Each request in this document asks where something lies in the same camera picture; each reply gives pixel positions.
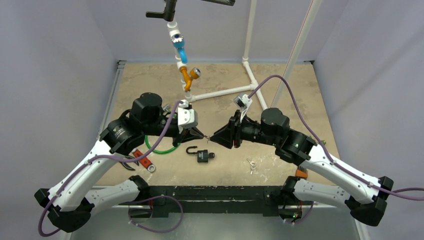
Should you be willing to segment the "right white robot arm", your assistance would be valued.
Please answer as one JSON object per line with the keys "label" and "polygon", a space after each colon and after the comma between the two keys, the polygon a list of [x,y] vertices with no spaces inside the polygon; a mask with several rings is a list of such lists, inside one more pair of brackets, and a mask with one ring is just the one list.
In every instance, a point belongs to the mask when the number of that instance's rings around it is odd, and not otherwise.
{"label": "right white robot arm", "polygon": [[289,117],[278,108],[264,110],[260,121],[242,116],[237,110],[210,140],[228,149],[240,147],[242,141],[273,146],[281,160],[318,173],[334,184],[289,177],[280,191],[288,204],[299,200],[339,207],[372,227],[378,226],[385,214],[392,179],[368,175],[334,157],[313,138],[291,129]]}

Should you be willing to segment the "black padlock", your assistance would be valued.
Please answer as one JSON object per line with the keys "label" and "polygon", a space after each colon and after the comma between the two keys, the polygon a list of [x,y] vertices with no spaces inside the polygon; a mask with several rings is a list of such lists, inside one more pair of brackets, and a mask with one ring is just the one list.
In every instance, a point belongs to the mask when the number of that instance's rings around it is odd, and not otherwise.
{"label": "black padlock", "polygon": [[185,152],[188,155],[196,155],[196,161],[198,163],[208,163],[209,162],[209,152],[207,149],[197,150],[197,146],[189,146],[185,149]]}

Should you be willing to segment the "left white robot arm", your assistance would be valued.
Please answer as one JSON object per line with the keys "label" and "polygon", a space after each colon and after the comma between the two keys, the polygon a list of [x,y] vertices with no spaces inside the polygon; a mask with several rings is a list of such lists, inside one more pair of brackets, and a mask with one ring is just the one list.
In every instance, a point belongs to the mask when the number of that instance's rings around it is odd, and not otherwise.
{"label": "left white robot arm", "polygon": [[101,190],[92,188],[115,164],[128,163],[129,154],[144,144],[146,136],[157,137],[152,149],[165,137],[172,139],[173,146],[204,137],[197,127],[198,114],[188,101],[177,101],[169,113],[162,104],[156,93],[141,94],[130,109],[107,125],[86,157],[63,180],[39,189],[34,196],[43,207],[42,218],[48,218],[57,231],[71,233],[105,209],[151,201],[150,186],[138,175]]}

